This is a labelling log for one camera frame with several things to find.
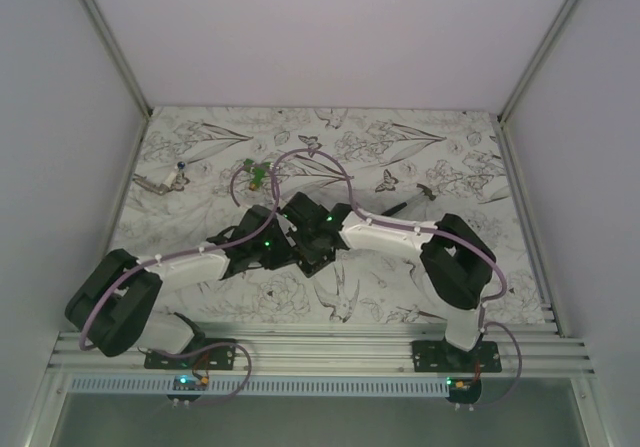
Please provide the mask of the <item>black fuse box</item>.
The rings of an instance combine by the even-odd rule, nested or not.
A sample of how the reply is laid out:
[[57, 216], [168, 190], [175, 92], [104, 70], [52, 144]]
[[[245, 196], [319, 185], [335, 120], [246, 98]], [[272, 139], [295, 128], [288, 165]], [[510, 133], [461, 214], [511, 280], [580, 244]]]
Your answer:
[[297, 250], [296, 265], [307, 278], [313, 277], [334, 261], [335, 250], [333, 248], [320, 250]]

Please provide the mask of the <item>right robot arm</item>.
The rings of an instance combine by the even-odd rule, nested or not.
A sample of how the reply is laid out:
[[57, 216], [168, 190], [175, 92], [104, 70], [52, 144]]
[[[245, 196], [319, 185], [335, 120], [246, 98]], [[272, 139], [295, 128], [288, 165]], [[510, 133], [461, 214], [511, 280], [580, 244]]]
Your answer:
[[443, 358], [452, 370], [468, 370], [479, 358], [483, 292], [494, 275], [496, 257], [454, 214], [441, 220], [392, 219], [344, 203], [332, 209], [297, 193], [280, 210], [297, 265], [312, 277], [336, 260], [339, 250], [365, 250], [397, 256], [423, 269], [418, 281], [436, 315], [446, 321]]

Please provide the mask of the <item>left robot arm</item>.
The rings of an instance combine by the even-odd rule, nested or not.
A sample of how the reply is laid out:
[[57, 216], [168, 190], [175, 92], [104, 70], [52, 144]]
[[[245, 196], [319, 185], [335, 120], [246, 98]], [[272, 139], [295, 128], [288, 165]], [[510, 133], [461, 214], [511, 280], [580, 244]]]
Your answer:
[[295, 248], [276, 213], [254, 206], [238, 225], [185, 251], [153, 257], [109, 252], [69, 301], [65, 316], [80, 330], [83, 351], [115, 357], [137, 346], [190, 369], [204, 356], [198, 327], [178, 312], [157, 311], [157, 300], [195, 284], [295, 262]]

